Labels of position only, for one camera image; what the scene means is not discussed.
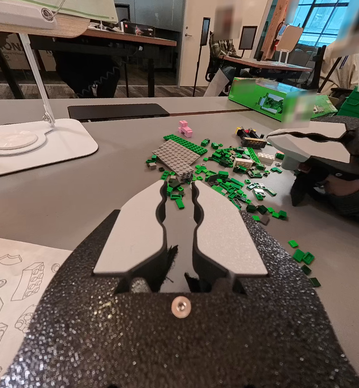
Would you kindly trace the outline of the white book stand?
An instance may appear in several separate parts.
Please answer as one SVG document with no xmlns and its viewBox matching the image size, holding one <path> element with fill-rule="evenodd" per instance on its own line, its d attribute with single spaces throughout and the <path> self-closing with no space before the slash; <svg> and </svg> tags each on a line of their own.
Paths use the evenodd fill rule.
<svg viewBox="0 0 359 388">
<path fill-rule="evenodd" d="M 84 126 L 75 119 L 55 119 L 34 58 L 29 35 L 74 38 L 90 19 L 56 13 L 23 1 L 0 1 L 0 32 L 20 36 L 44 106 L 41 121 L 0 125 L 0 176 L 91 155 L 98 150 Z"/>
</svg>

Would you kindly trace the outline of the wooden background desk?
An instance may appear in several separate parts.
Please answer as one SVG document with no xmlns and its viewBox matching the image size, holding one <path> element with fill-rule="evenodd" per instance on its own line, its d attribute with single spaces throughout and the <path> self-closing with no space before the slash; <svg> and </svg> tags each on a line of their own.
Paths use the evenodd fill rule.
<svg viewBox="0 0 359 388">
<path fill-rule="evenodd" d="M 93 28 L 88 28 L 77 38 L 79 42 L 74 42 L 76 38 L 29 35 L 31 48 L 35 50 L 148 59 L 148 97 L 150 98 L 155 96 L 154 60 L 159 57 L 159 47 L 176 47 L 177 45 L 176 41 L 173 40 Z M 12 70 L 2 54 L 1 39 L 2 33 L 0 32 L 0 69 L 13 97 L 15 99 L 25 99 Z"/>
</svg>

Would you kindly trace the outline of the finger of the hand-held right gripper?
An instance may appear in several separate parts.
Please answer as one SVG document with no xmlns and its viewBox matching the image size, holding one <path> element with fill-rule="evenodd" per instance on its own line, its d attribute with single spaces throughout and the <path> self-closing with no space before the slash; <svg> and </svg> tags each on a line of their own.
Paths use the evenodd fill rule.
<svg viewBox="0 0 359 388">
<path fill-rule="evenodd" d="M 350 153 L 339 142 L 316 142 L 309 138 L 268 137 L 268 142 L 285 154 L 282 168 L 293 171 L 310 157 L 319 157 L 338 162 L 350 162 Z"/>
<path fill-rule="evenodd" d="M 279 129 L 268 135 L 274 140 L 280 135 L 291 135 L 295 138 L 308 138 L 313 141 L 338 141 L 347 132 L 344 123 L 309 122 L 306 127 Z"/>
</svg>

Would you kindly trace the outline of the pile of small green bricks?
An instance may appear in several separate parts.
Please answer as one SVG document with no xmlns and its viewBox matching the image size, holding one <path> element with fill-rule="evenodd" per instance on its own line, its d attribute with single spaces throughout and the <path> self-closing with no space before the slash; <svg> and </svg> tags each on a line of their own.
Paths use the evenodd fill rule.
<svg viewBox="0 0 359 388">
<path fill-rule="evenodd" d="M 209 144 L 210 140 L 206 138 L 199 146 L 206 148 Z M 245 154 L 247 148 L 232 146 L 223 148 L 221 143 L 211 143 L 211 146 L 213 153 L 210 156 L 207 156 L 206 153 L 190 165 L 194 169 L 192 182 L 201 181 L 206 183 L 227 198 L 238 210 L 252 213 L 253 219 L 261 222 L 263 225 L 267 225 L 268 218 L 262 220 L 262 216 L 269 216 L 283 221 L 288 219 L 285 211 L 276 210 L 271 206 L 261 204 L 261 201 L 267 195 L 274 197 L 277 194 L 274 190 L 260 182 L 261 178 L 269 176 L 271 173 L 270 169 L 273 167 L 254 163 L 250 168 L 242 166 L 234 168 L 233 161 L 235 158 L 250 159 Z M 167 182 L 166 194 L 168 199 L 176 204 L 178 210 L 183 210 L 185 208 L 183 199 L 185 196 L 185 186 L 190 185 L 192 182 L 179 182 L 175 173 L 153 153 L 146 160 L 145 164 L 149 170 L 158 169 L 161 175 L 165 170 L 171 172 L 170 182 Z"/>
</svg>

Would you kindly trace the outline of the white door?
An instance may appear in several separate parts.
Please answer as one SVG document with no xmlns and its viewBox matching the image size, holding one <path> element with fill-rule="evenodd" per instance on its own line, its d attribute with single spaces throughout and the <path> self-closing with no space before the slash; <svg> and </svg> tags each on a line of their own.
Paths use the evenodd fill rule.
<svg viewBox="0 0 359 388">
<path fill-rule="evenodd" d="M 209 33 L 214 31 L 216 0 L 186 0 L 182 29 L 178 85 L 194 86 L 203 18 L 210 18 Z"/>
</svg>

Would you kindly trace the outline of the black framed screen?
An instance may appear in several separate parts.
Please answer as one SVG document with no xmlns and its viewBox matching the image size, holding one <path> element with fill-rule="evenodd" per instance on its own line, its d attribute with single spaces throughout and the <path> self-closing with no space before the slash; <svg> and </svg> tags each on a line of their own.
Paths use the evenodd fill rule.
<svg viewBox="0 0 359 388">
<path fill-rule="evenodd" d="M 257 26 L 243 26 L 239 42 L 239 50 L 252 50 L 257 34 Z"/>
</svg>

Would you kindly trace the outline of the brown top background desk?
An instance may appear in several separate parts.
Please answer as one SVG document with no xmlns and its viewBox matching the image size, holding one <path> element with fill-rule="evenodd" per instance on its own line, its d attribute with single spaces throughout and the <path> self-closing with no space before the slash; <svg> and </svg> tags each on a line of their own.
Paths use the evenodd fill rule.
<svg viewBox="0 0 359 388">
<path fill-rule="evenodd" d="M 224 62 L 235 68 L 234 77 L 240 77 L 242 69 L 249 69 L 249 73 L 255 77 L 283 82 L 285 79 L 299 79 L 302 73 L 310 73 L 311 68 L 298 65 L 278 63 L 273 61 L 257 61 L 251 58 L 235 58 L 219 56 Z"/>
</svg>

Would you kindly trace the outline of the white flat board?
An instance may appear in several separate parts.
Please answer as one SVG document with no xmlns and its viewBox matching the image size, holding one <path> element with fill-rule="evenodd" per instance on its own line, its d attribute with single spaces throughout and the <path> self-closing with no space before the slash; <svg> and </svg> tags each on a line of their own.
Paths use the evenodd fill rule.
<svg viewBox="0 0 359 388">
<path fill-rule="evenodd" d="M 227 85 L 229 85 L 229 79 L 225 76 L 224 72 L 219 69 L 209 83 L 203 97 L 227 96 L 227 92 L 225 91 Z"/>
</svg>

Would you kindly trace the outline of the large window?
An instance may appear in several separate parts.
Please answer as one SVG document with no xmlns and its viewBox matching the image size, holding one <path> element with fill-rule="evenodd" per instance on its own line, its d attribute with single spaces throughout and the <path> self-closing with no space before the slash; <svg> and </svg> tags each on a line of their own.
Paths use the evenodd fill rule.
<svg viewBox="0 0 359 388">
<path fill-rule="evenodd" d="M 337 38 L 348 0 L 296 0 L 287 10 L 287 25 L 303 29 L 294 51 L 313 51 Z"/>
</svg>

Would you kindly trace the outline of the paper sheet with brick drawings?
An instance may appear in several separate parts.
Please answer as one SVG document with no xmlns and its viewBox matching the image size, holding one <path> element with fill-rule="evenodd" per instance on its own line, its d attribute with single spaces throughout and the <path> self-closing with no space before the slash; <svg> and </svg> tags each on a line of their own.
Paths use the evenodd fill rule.
<svg viewBox="0 0 359 388">
<path fill-rule="evenodd" d="M 0 378 L 20 348 L 42 294 L 70 254 L 0 238 Z"/>
</svg>

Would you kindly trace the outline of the person's right hand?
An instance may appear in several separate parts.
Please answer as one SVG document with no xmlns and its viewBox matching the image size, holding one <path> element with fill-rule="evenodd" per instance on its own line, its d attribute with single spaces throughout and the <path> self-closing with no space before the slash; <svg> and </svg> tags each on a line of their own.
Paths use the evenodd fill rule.
<svg viewBox="0 0 359 388">
<path fill-rule="evenodd" d="M 325 180 L 324 190 L 328 194 L 338 197 L 349 196 L 359 191 L 359 179 L 347 181 L 329 175 Z"/>
</svg>

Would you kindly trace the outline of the green printed instruction booklet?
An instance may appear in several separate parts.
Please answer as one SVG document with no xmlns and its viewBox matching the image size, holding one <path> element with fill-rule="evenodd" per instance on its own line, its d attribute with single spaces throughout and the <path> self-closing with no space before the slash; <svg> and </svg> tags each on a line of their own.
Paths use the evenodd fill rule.
<svg viewBox="0 0 359 388">
<path fill-rule="evenodd" d="M 0 0 L 0 23 L 15 24 L 26 18 L 53 21 L 57 14 L 88 18 L 110 23 L 118 22 L 114 1 L 110 0 Z"/>
</svg>

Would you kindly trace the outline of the black product box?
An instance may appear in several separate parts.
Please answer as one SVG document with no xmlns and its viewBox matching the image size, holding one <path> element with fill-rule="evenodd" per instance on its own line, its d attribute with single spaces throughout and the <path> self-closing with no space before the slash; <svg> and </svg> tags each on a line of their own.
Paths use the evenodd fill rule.
<svg viewBox="0 0 359 388">
<path fill-rule="evenodd" d="M 155 27 L 144 25 L 141 23 L 133 23 L 128 20 L 122 20 L 120 22 L 121 30 L 124 33 L 135 35 L 135 36 L 148 36 L 155 37 Z"/>
</svg>

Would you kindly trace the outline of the dark zigzag patterned cloth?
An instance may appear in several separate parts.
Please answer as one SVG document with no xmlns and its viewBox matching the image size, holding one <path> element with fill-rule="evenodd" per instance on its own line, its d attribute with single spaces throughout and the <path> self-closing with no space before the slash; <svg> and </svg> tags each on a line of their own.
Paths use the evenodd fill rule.
<svg viewBox="0 0 359 388">
<path fill-rule="evenodd" d="M 113 98 L 120 79 L 119 65 L 110 56 L 52 52 L 56 71 L 79 98 Z"/>
</svg>

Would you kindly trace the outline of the person's right forearm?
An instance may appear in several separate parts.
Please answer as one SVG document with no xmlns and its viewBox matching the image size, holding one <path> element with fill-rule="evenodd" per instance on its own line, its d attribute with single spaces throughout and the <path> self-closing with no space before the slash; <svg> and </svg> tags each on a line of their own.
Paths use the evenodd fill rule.
<svg viewBox="0 0 359 388">
<path fill-rule="evenodd" d="M 327 200 L 339 215 L 359 223 L 359 190 L 346 196 L 327 194 Z"/>
</svg>

